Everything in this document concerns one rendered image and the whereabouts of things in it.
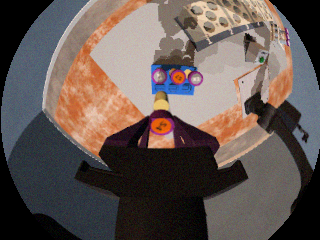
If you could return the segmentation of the plastic tube with dark red cap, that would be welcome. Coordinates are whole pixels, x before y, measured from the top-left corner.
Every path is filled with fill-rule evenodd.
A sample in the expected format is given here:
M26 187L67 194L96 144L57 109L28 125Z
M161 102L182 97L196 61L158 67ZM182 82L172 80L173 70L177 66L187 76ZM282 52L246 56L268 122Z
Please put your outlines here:
M163 84L167 80L167 73L164 69L158 68L152 73L152 80L156 84Z

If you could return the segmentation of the white sample tube with purple cap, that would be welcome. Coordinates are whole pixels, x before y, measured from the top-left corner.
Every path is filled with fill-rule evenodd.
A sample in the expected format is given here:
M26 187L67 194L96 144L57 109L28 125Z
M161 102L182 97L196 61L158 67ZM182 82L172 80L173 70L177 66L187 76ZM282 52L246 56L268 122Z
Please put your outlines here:
M274 27L275 31L277 31L277 27ZM286 34L289 34L287 28L281 28L281 27L278 27L279 31L282 32L282 33L286 33Z

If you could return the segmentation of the white sample tube with magenta cap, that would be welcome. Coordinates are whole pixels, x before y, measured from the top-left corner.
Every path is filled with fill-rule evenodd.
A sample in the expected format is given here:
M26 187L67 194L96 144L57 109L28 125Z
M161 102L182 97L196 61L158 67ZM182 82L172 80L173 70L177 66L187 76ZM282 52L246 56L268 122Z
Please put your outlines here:
M278 38L275 37L275 41L278 41ZM279 41L280 41L281 44L290 46L289 40L287 40L287 39L279 38Z

